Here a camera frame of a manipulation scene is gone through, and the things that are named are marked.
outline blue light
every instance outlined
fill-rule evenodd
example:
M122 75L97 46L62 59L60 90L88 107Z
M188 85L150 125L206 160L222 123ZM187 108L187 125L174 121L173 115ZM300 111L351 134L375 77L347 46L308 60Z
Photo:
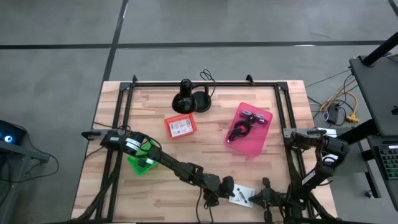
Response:
M11 142L12 141L12 137L11 136L6 136L4 137L5 142Z

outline black desk lamp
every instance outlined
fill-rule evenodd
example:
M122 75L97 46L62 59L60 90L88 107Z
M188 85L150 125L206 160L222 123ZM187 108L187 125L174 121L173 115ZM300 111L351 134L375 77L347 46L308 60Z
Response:
M192 93L192 89L203 86L205 91L196 91ZM211 106L209 96L209 87L207 84L193 85L191 80L185 78L180 83L180 93L177 93L172 102L172 108L175 112L181 114L189 114L192 112L205 112Z

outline wooden table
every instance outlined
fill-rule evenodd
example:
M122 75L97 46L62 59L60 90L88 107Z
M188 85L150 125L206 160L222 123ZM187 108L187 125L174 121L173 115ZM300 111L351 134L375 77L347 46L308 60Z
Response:
M95 121L112 124L119 83L104 82ZM288 81L288 85L297 127L312 128L314 124L303 81ZM177 92L177 87L135 87L129 114L131 128L158 140L163 150L177 160L204 167L206 173L216 174L220 178L231 175L236 184L252 187L256 189L256 193L263 188L261 179L268 177L274 190L286 192L290 179L273 88L217 87L211 108L205 113L193 115L198 131L171 140L166 135L164 119L177 115L171 108L171 99ZM263 151L253 159L223 144L236 108L242 101L274 114ZM99 141L92 141L87 153L97 148ZM104 149L85 161L72 212L73 218L78 217L98 193L105 157ZM116 198L115 222L197 221L195 205L198 187L179 181L173 171L162 165L138 177L126 158L125 154ZM315 165L314 151L304 152L303 158L308 172ZM336 216L330 187L317 187L313 192L326 210ZM108 200L109 195L105 199L104 209L108 207ZM208 210L203 209L203 202L201 199L199 216L203 222L210 221ZM257 205L246 208L221 198L220 205L212 211L215 222L263 222L262 208ZM272 209L272 214L274 221L282 221L277 208Z

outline pink tray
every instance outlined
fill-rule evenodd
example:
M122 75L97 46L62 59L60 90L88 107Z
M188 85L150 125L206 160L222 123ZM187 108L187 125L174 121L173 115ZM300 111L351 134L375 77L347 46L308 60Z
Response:
M268 121L268 123L267 124L254 123L253 126L257 128L251 128L250 133L247 136L242 138L237 138L237 140L235 141L227 142L229 132L234 129L235 123L237 121L245 120L245 118L239 116L243 110L247 110L255 114L262 114L264 116L264 119ZM246 154L247 156L256 157L262 151L262 147L266 141L271 121L272 121L271 112L256 108L255 106L242 102L239 104L238 110L236 111L231 127L229 127L229 131L225 137L224 144L232 149L235 149L239 152L242 152L243 154Z

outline keyboard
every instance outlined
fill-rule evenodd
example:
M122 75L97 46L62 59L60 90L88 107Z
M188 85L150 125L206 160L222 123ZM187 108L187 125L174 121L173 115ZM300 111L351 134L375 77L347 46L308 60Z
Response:
M388 180L398 180L398 147L376 146L375 149L382 161L384 175Z

